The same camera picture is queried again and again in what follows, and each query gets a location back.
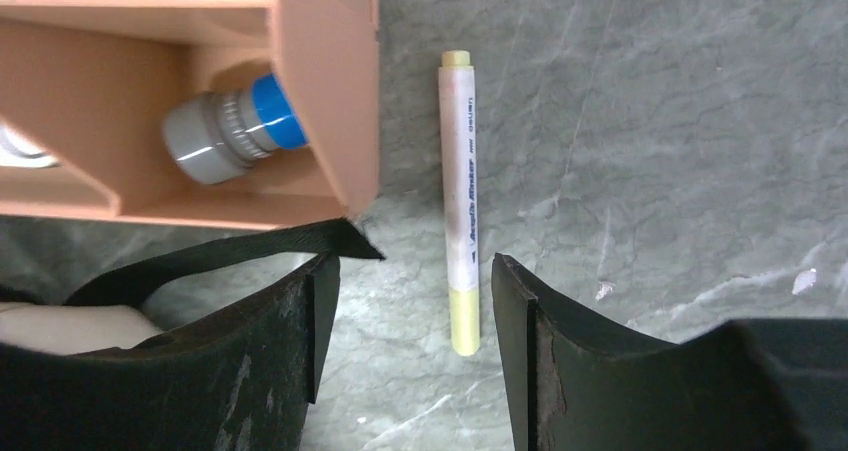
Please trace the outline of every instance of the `gray bottle cap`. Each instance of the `gray bottle cap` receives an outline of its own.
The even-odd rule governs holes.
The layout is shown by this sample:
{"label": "gray bottle cap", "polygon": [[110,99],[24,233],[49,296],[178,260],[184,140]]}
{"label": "gray bottle cap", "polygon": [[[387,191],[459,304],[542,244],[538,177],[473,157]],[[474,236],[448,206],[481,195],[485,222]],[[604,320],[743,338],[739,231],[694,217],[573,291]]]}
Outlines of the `gray bottle cap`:
{"label": "gray bottle cap", "polygon": [[214,98],[211,93],[195,97],[168,113],[163,124],[171,156],[187,175],[203,184],[237,178],[251,167],[221,135],[214,116]]}

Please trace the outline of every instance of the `plastic bottle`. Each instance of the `plastic bottle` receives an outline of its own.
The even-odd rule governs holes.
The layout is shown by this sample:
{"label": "plastic bottle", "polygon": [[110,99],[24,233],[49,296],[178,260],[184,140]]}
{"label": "plastic bottle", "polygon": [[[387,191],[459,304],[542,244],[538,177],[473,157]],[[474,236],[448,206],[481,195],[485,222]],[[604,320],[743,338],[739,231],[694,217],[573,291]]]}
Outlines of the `plastic bottle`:
{"label": "plastic bottle", "polygon": [[56,158],[0,121],[0,166],[49,168],[57,164]]}
{"label": "plastic bottle", "polygon": [[244,175],[276,149],[306,145],[303,129],[273,74],[249,88],[203,93],[173,109],[163,134],[182,170],[202,184]]}

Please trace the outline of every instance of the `orange plastic organizer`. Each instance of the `orange plastic organizer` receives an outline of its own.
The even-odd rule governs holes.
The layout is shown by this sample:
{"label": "orange plastic organizer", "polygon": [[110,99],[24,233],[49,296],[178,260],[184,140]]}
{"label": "orange plastic organizer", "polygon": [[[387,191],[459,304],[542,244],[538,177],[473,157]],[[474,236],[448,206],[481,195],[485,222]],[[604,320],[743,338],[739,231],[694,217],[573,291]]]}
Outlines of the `orange plastic organizer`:
{"label": "orange plastic organizer", "polygon": [[[378,187],[377,0],[0,0],[0,119],[59,167],[0,167],[0,213],[270,229]],[[309,146],[191,181],[161,134],[199,92],[273,71]]]}

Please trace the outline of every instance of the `acrylic marker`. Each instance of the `acrylic marker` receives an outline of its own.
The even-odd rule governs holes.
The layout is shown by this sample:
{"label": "acrylic marker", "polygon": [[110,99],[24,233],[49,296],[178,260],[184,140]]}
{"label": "acrylic marker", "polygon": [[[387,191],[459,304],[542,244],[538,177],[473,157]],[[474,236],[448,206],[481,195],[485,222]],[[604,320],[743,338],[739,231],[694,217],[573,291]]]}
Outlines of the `acrylic marker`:
{"label": "acrylic marker", "polygon": [[480,348],[475,98],[471,55],[468,51],[442,54],[439,114],[451,342],[460,356]]}

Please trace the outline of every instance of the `marble countertop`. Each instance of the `marble countertop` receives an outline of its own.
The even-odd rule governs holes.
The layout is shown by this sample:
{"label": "marble countertop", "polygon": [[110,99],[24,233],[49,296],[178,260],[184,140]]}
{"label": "marble countertop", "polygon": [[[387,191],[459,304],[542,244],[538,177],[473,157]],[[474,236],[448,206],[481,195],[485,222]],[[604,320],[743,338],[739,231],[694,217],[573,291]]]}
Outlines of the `marble countertop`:
{"label": "marble countertop", "polygon": [[[672,341],[736,316],[848,314],[846,16],[848,0],[382,0],[383,183],[362,225],[389,259],[343,265],[302,449],[512,449],[495,252]],[[436,68],[454,48],[478,77],[470,358],[451,350],[444,265]],[[59,296],[227,233],[7,218],[0,234],[0,277]],[[298,259],[174,283],[148,311],[195,319]],[[212,284],[236,291],[192,292]]]}

